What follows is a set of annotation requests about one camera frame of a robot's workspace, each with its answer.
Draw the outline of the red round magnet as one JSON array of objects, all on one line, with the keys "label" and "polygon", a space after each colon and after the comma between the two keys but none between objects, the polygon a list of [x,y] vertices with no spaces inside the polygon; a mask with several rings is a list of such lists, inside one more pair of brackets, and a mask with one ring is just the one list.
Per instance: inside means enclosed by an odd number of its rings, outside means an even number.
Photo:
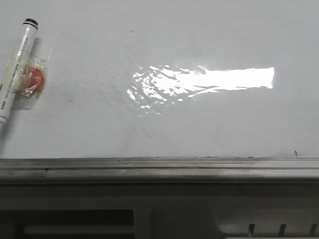
[{"label": "red round magnet", "polygon": [[23,70],[18,70],[13,80],[11,92],[14,93],[13,110],[29,110],[40,98],[46,85],[51,50],[40,47],[32,50],[29,58],[23,58]]}]

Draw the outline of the grey aluminium whiteboard frame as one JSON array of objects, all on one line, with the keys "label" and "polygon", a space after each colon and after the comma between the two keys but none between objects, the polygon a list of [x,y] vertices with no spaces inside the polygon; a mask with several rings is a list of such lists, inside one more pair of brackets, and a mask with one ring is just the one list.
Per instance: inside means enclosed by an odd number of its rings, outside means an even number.
[{"label": "grey aluminium whiteboard frame", "polygon": [[3,184],[317,182],[317,158],[2,159]]}]

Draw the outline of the white whiteboard marker pen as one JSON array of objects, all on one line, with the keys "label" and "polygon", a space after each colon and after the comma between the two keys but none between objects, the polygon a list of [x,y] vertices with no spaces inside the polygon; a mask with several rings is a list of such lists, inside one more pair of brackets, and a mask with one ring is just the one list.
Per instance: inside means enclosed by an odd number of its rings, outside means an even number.
[{"label": "white whiteboard marker pen", "polygon": [[18,48],[13,51],[7,65],[5,75],[0,81],[0,124],[4,125],[9,119],[11,108],[20,89],[21,78],[38,32],[38,23],[27,18],[22,23],[22,37]]}]

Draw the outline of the grey plastic equipment housing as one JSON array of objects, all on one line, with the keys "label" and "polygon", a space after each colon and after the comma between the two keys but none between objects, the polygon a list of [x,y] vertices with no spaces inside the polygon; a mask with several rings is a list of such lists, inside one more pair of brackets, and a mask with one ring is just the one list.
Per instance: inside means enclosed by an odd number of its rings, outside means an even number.
[{"label": "grey plastic equipment housing", "polygon": [[9,185],[3,239],[316,239],[317,183]]}]

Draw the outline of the white whiteboard surface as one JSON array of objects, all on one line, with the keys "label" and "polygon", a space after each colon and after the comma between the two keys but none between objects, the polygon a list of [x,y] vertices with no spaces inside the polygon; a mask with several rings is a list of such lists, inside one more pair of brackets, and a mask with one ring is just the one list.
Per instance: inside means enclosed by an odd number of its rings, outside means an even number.
[{"label": "white whiteboard surface", "polygon": [[26,18],[48,76],[1,158],[319,155],[316,0],[3,0],[1,72]]}]

